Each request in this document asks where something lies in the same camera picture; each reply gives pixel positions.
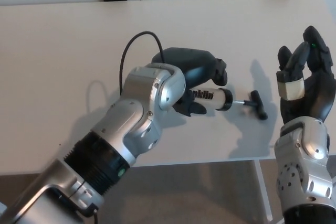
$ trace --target white table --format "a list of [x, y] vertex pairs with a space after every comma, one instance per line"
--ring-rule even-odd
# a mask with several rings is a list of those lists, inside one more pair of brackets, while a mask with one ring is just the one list
[[[64, 156], [118, 98], [120, 57], [136, 33], [164, 48], [210, 51], [227, 63], [238, 99], [260, 92], [261, 122], [235, 106], [186, 118], [171, 111], [155, 149], [136, 165], [274, 158], [282, 119], [276, 71], [282, 45], [294, 50], [314, 25], [336, 54], [323, 0], [161, 0], [0, 7], [0, 175], [35, 173]], [[124, 76], [157, 53], [151, 37], [132, 45]], [[336, 137], [336, 109], [328, 117]], [[331, 143], [331, 154], [336, 144]]]

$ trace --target black cable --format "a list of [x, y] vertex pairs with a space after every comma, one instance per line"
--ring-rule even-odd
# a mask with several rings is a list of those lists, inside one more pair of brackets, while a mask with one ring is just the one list
[[142, 31], [141, 33], [138, 33], [137, 35], [135, 35], [133, 38], [131, 38], [131, 40], [127, 43], [124, 52], [122, 53], [121, 56], [121, 61], [120, 61], [120, 69], [119, 69], [119, 91], [120, 94], [122, 92], [122, 70], [124, 68], [124, 61], [125, 61], [125, 57], [127, 54], [128, 49], [130, 48], [131, 44], [140, 36], [145, 35], [145, 34], [149, 34], [152, 35], [154, 37], [154, 39], [156, 40], [156, 43], [158, 44], [159, 50], [160, 50], [160, 55], [161, 55], [161, 60], [163, 63], [165, 63], [164, 58], [163, 58], [163, 49], [162, 49], [162, 45], [161, 42], [159, 40], [159, 38], [157, 37], [157, 35], [151, 31]]
[[98, 215], [97, 215], [97, 213], [95, 213], [95, 214], [93, 215], [93, 219], [95, 220], [95, 221], [94, 221], [94, 224], [98, 224]]

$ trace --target white tape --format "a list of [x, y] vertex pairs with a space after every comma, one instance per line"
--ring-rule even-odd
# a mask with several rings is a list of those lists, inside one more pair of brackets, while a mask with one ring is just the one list
[[305, 85], [304, 85], [304, 79], [301, 78], [298, 81], [292, 81], [292, 82], [278, 82], [278, 91], [281, 98], [287, 100], [287, 101], [293, 101], [298, 100], [305, 95]]
[[206, 108], [209, 106], [215, 110], [219, 110], [225, 104], [226, 98], [223, 90], [196, 87], [191, 91], [195, 98], [195, 102], [200, 103]]

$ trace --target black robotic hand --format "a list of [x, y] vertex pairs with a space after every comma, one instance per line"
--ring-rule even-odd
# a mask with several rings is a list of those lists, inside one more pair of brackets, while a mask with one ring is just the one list
[[[206, 114], [206, 108], [194, 101], [190, 89], [208, 80], [212, 80], [218, 86], [225, 86], [226, 63], [203, 50], [171, 47], [164, 49], [163, 52], [165, 63], [180, 68], [185, 77], [185, 92], [173, 106], [174, 110], [186, 116], [191, 116], [191, 113]], [[155, 55], [152, 62], [162, 62], [161, 55]]]
[[[334, 103], [336, 80], [329, 48], [319, 32], [308, 27], [304, 42], [292, 54], [283, 46], [279, 50], [280, 71], [277, 72], [280, 110], [284, 123], [300, 116], [310, 116], [323, 122]], [[303, 80], [307, 62], [311, 76]]]

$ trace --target green light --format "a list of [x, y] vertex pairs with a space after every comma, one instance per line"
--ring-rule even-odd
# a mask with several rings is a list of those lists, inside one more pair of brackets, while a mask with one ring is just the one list
[[118, 172], [118, 177], [121, 177], [122, 175], [124, 175], [125, 173], [125, 169], [121, 169], [119, 172]]

